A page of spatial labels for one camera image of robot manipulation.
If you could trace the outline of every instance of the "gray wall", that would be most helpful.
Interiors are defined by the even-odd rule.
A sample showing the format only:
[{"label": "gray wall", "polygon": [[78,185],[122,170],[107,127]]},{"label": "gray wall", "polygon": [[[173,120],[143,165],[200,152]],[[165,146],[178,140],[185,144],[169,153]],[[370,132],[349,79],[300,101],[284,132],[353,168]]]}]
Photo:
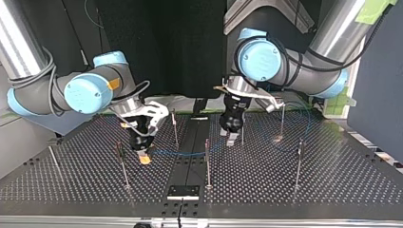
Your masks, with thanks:
[{"label": "gray wall", "polygon": [[8,113],[7,74],[0,66],[0,179],[47,147],[53,132]]},{"label": "gray wall", "polygon": [[403,161],[403,1],[385,19],[361,60],[348,125]]}]

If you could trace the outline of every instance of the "white cable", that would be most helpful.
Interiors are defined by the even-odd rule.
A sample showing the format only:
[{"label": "white cable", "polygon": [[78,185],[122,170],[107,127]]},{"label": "white cable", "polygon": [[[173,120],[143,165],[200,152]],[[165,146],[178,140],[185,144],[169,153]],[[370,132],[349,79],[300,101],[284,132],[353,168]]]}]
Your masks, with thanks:
[{"label": "white cable", "polygon": [[[143,84],[145,84],[139,91],[137,91],[136,93],[134,93],[133,95],[131,95],[130,97],[137,97],[139,96],[139,94],[141,94],[142,92],[144,92],[146,89],[149,88],[149,86],[151,85],[150,81],[146,80],[146,81],[142,81],[140,82],[138,85],[136,85],[136,89],[139,86],[142,86]],[[150,136],[150,133],[144,134],[142,132],[140,132],[138,129],[136,129],[136,127],[134,127],[129,121],[127,121],[123,116],[121,116],[119,113],[117,113],[115,110],[113,110],[112,108],[109,108],[109,110],[111,112],[113,112],[113,114],[115,114],[119,119],[121,119],[123,122],[125,122],[128,126],[130,126],[130,128],[136,132],[137,134],[139,134],[140,136],[143,137],[147,137]]]},{"label": "white cable", "polygon": [[136,132],[137,134],[139,134],[140,136],[143,136],[143,137],[150,136],[149,133],[143,134],[142,132],[140,132],[138,129],[136,129],[136,127],[134,127],[129,121],[127,121],[124,117],[122,117],[119,113],[117,113],[117,112],[116,112],[115,110],[113,110],[112,108],[109,108],[109,110],[110,110],[111,112],[113,112],[113,114],[115,114],[119,119],[121,119],[123,122],[125,122],[128,126],[130,126],[130,128],[131,128],[134,132]]},{"label": "white cable", "polygon": [[97,26],[97,27],[99,27],[99,28],[101,28],[101,29],[104,29],[104,27],[103,26],[101,26],[101,25],[99,25],[98,23],[96,23],[94,20],[92,20],[92,18],[89,16],[89,14],[88,14],[88,10],[86,9],[86,2],[87,2],[88,0],[86,0],[85,2],[84,2],[84,10],[86,11],[86,16],[88,17],[88,19],[92,22],[92,24],[94,24],[95,26]]}]

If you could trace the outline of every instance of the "silver arm segment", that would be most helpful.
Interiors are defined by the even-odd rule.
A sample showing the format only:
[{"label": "silver arm segment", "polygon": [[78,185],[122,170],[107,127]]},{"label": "silver arm segment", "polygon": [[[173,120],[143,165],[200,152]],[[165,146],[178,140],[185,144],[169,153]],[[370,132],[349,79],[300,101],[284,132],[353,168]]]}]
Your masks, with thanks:
[{"label": "silver arm segment", "polygon": [[[23,116],[59,116],[70,110],[94,114],[113,105],[123,122],[135,120],[128,129],[129,141],[139,155],[146,154],[169,113],[162,104],[140,102],[139,94],[149,82],[139,89],[142,84],[135,84],[123,53],[96,56],[92,70],[59,77],[51,53],[37,42],[18,1],[0,0],[0,9],[0,60],[10,77],[8,102],[14,112]],[[151,117],[149,126],[146,117]]]},{"label": "silver arm segment", "polygon": [[[304,54],[286,49],[267,32],[244,28],[232,66],[239,76],[230,77],[223,85],[228,93],[224,98],[226,109],[221,115],[221,134],[226,135],[225,131],[233,136],[239,134],[243,125],[240,115],[250,104],[250,99],[242,98],[255,99],[267,112],[283,105],[257,88],[257,82],[269,81],[323,99],[340,93],[348,79],[345,67],[363,52],[351,63],[346,64],[346,61],[372,27],[371,23],[360,19],[361,13],[367,10],[366,3],[365,0],[337,0]],[[383,13],[379,15],[369,43],[390,9],[388,4],[379,3]]]}]

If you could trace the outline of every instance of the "orange object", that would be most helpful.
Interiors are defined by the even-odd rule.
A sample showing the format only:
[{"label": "orange object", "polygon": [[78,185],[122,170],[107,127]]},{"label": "orange object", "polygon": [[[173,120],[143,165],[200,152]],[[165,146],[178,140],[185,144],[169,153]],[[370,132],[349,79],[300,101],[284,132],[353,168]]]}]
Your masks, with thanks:
[{"label": "orange object", "polygon": [[139,156],[139,159],[140,159],[141,164],[150,164],[151,163],[151,159],[150,159],[150,157],[148,157],[148,155]]},{"label": "orange object", "polygon": [[120,84],[121,84],[121,80],[120,80],[119,78],[116,78],[116,79],[110,81],[110,82],[107,84],[107,86],[108,86],[110,89],[114,90],[114,89],[118,88]]}]

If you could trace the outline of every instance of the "metal post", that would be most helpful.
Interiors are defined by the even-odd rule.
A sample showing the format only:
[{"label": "metal post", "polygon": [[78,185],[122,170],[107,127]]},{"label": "metal post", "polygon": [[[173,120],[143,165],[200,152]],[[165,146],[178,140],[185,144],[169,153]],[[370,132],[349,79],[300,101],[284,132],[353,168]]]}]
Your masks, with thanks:
[{"label": "metal post", "polygon": [[124,174],[125,174],[125,189],[127,190],[127,189],[130,189],[131,186],[128,182],[127,173],[126,173],[126,169],[125,169],[125,163],[123,161],[122,161],[122,168],[123,168]]},{"label": "metal post", "polygon": [[280,142],[283,138],[283,133],[284,133],[284,117],[285,117],[285,104],[282,105],[282,110],[281,110],[281,126],[279,129],[279,135],[276,136],[274,141],[276,143]]},{"label": "metal post", "polygon": [[59,162],[56,160],[56,156],[54,155],[54,151],[53,151],[53,148],[51,147],[51,145],[48,146],[48,149],[50,151],[50,155],[51,155],[51,157],[53,159],[53,162],[56,165],[56,168],[57,168],[57,170],[59,172],[60,178],[63,180],[62,170],[60,169]]},{"label": "metal post", "polygon": [[176,120],[175,120],[175,108],[172,109],[171,116],[172,116],[172,124],[174,125],[174,131],[175,131],[175,144],[178,146],[179,145],[179,142],[178,142],[178,129],[177,129],[177,123],[176,123]]},{"label": "metal post", "polygon": [[244,134],[245,134],[245,113],[242,113],[242,118],[243,118],[243,126],[242,126],[242,145],[244,145],[245,143],[245,139],[244,139]]},{"label": "metal post", "polygon": [[207,189],[212,189],[213,185],[211,185],[211,177],[210,177],[210,152],[208,148],[208,139],[205,140],[205,158],[207,162]]}]

